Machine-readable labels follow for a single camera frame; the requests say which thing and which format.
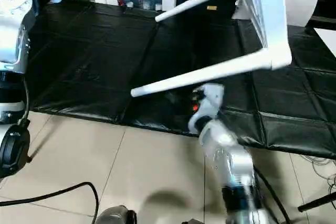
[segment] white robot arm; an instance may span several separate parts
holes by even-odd
[[[30,40],[28,31],[48,2],[62,0],[0,0],[0,179],[27,162],[29,132],[24,74]]]

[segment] black foam mat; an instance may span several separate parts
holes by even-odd
[[[131,98],[133,87],[258,50],[248,21],[216,14],[153,15],[64,1],[30,32],[31,109],[190,135],[193,87]],[[226,87],[220,117],[247,146],[336,158],[336,59],[311,28],[288,28],[290,66],[214,80]]]

